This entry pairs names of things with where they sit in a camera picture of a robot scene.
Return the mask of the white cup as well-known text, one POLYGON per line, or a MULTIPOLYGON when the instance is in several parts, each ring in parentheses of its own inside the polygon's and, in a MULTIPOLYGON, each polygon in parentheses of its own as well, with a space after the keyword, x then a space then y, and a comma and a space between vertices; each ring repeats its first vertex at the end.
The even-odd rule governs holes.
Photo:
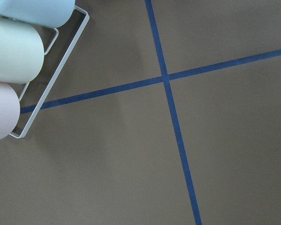
POLYGON ((0 18, 0 82, 31 82, 43 62, 44 46, 39 33, 30 24, 0 18))

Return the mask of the light blue cup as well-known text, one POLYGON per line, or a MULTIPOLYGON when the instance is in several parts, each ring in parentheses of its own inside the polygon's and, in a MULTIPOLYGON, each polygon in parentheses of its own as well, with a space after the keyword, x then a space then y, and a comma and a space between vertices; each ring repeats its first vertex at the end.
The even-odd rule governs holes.
POLYGON ((58 28, 69 20, 74 7, 75 0, 0 0, 0 15, 58 28))

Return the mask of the pink cup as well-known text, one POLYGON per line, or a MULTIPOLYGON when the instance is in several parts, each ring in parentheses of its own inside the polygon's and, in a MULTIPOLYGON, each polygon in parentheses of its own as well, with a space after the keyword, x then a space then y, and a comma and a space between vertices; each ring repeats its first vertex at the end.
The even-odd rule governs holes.
POLYGON ((9 135, 20 116, 20 103, 14 89, 0 82, 0 139, 9 135))

